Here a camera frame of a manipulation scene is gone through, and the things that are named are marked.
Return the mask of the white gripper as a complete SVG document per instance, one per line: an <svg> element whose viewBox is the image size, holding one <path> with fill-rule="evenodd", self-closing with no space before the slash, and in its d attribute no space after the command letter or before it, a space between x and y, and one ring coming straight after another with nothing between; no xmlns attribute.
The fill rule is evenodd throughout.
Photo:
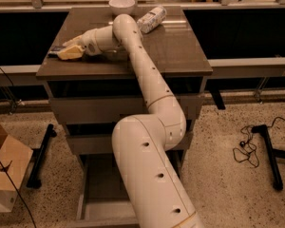
<svg viewBox="0 0 285 228"><path fill-rule="evenodd" d="M81 58L84 53L89 56L95 56L101 54L102 52L99 49L96 40L96 33L97 33L96 29L91 29L82 35L76 36L64 42L63 47L66 48L60 50L57 53L58 58L61 60L73 60Z"/></svg>

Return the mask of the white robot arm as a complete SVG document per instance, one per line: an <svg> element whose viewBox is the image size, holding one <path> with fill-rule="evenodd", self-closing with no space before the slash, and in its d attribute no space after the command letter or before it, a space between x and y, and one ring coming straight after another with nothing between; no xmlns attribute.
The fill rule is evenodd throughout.
<svg viewBox="0 0 285 228"><path fill-rule="evenodd" d="M63 43L61 60L99 55L122 47L128 53L148 112L127 116L112 133L112 149L141 228L204 228L166 152L181 142L186 119L172 90L126 14Z"/></svg>

